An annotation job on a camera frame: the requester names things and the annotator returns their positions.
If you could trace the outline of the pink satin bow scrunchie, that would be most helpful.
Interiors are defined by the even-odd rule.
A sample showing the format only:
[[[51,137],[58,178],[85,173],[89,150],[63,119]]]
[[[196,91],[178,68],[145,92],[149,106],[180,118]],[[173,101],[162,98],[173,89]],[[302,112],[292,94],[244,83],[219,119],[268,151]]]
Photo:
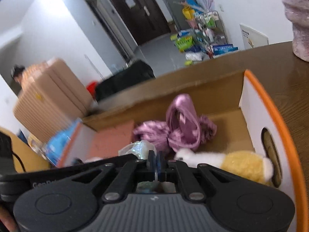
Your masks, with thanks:
[[[165,121],[143,122],[133,134],[136,140],[148,141],[167,154],[182,148],[195,151],[212,140],[216,132],[217,126],[206,115],[197,115],[190,95],[180,94],[168,107]]]

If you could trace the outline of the pink layered sponge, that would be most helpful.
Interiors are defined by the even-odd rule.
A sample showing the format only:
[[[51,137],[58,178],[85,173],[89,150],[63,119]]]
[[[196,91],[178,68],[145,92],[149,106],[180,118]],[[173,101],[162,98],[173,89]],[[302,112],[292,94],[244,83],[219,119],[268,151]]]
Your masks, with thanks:
[[[118,156],[119,150],[132,143],[134,127],[135,122],[130,120],[97,132],[88,149],[87,158],[106,159]]]

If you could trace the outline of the white yellow plush toy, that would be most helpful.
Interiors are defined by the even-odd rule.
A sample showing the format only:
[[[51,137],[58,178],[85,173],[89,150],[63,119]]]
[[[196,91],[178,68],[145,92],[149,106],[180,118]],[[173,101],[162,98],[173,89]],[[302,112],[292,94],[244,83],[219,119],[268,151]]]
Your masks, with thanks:
[[[240,150],[227,154],[218,152],[193,152],[182,148],[176,152],[175,160],[185,162],[196,168],[199,164],[208,164],[261,184],[271,181],[274,168],[271,160],[252,151]]]

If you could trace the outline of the lavender fluffy headband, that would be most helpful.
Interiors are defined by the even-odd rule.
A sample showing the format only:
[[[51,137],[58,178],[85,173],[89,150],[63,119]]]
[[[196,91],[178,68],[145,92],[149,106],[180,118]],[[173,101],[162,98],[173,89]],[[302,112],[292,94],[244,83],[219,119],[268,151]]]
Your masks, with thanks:
[[[101,161],[101,160],[103,160],[103,158],[101,157],[92,157],[90,159],[85,160],[83,163],[86,164],[86,163],[92,163],[92,162]]]

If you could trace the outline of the yellow thermos jug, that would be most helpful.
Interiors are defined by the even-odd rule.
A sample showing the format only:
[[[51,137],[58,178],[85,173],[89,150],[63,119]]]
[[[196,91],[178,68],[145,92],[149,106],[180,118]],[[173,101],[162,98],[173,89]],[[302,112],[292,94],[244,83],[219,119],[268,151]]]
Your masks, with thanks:
[[[36,154],[28,145],[12,132],[1,127],[1,132],[11,137],[13,152],[21,159],[26,172],[42,171],[51,168],[51,165],[42,156]]]

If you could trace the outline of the hand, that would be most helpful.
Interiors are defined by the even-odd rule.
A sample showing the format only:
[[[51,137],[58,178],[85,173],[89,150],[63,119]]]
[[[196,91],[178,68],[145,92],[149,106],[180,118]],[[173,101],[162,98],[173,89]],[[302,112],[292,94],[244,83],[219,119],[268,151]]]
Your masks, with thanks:
[[[14,219],[11,217],[10,213],[2,207],[0,208],[0,219],[10,232],[18,231],[18,226],[16,225]]]

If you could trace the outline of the blue wet wipes pack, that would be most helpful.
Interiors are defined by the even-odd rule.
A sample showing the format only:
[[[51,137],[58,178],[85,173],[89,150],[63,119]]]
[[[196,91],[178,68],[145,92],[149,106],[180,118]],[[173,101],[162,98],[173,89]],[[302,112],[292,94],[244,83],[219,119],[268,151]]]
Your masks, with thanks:
[[[45,156],[54,166],[60,161],[67,143],[80,122],[81,119],[77,119],[68,128],[57,132],[45,145]]]

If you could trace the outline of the black bag on floor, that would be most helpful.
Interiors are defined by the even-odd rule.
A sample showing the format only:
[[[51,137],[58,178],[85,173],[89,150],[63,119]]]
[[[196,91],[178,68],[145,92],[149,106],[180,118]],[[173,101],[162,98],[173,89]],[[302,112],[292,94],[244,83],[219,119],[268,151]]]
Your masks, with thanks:
[[[99,102],[129,87],[153,78],[155,78],[155,75],[151,66],[142,60],[137,60],[128,68],[100,82],[95,88],[95,99]]]

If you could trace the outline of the red cardboard box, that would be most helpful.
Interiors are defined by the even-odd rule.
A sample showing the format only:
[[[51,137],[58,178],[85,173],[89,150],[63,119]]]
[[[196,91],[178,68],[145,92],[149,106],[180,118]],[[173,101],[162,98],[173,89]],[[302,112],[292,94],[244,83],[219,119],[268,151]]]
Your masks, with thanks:
[[[296,214],[289,231],[308,231],[308,201],[305,178],[290,132],[264,87],[249,71],[190,80],[173,84],[171,76],[150,80],[100,102],[98,113],[78,125],[72,141],[64,149],[59,167],[69,166],[74,158],[108,158],[125,146],[124,139],[102,152],[95,152],[90,141],[95,133],[131,123],[167,119],[168,107],[181,94],[190,96],[197,115],[206,115],[217,127],[211,141],[198,150],[231,153],[248,150],[267,156],[274,166],[271,186],[292,198]]]

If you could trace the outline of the pink ribbed suitcase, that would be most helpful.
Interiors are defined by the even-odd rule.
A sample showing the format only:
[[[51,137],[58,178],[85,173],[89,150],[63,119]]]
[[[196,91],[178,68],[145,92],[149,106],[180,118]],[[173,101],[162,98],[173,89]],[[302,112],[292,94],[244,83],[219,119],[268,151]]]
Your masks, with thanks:
[[[48,142],[78,118],[85,117],[93,102],[90,92],[66,63],[55,58],[19,93],[13,113],[39,141]]]

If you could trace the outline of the yellow bucket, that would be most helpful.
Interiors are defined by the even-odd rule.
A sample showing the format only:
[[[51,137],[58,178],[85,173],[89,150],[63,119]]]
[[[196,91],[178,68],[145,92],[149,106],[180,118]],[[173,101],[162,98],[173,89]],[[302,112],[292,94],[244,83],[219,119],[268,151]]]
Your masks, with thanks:
[[[192,7],[190,7],[190,6],[183,7],[182,13],[183,13],[186,20],[193,20],[195,18],[195,16],[194,16],[195,10],[192,9]]]

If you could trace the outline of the dark brown entrance door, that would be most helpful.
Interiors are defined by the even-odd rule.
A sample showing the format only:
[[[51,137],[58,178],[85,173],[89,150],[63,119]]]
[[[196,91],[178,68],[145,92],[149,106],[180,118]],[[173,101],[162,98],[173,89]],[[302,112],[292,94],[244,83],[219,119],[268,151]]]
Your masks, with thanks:
[[[171,32],[155,0],[110,0],[140,46]]]

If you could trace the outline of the pink textured vase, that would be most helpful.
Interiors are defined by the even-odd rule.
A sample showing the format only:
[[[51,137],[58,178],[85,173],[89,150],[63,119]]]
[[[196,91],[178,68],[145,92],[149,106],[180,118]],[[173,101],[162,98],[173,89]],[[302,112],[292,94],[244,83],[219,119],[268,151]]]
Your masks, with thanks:
[[[282,0],[285,16],[292,23],[293,53],[308,62],[308,0]]]

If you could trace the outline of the white board against wall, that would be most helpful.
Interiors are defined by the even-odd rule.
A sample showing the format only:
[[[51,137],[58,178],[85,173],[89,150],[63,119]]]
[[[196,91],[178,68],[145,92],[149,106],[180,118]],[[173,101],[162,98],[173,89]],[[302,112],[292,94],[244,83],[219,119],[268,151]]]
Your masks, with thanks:
[[[240,30],[245,50],[267,46],[269,44],[268,37],[253,28],[240,24]]]

